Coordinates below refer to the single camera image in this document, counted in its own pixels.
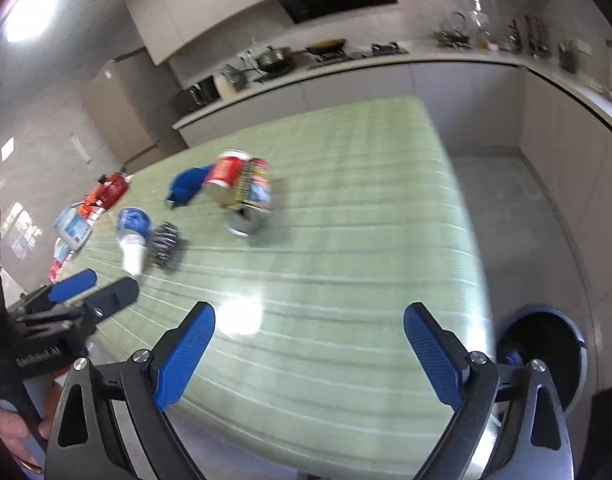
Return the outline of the left hand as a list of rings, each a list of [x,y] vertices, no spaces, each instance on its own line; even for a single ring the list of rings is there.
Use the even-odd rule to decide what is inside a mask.
[[[29,429],[21,416],[0,408],[0,440],[4,446],[20,464],[40,467],[25,443],[29,438]]]

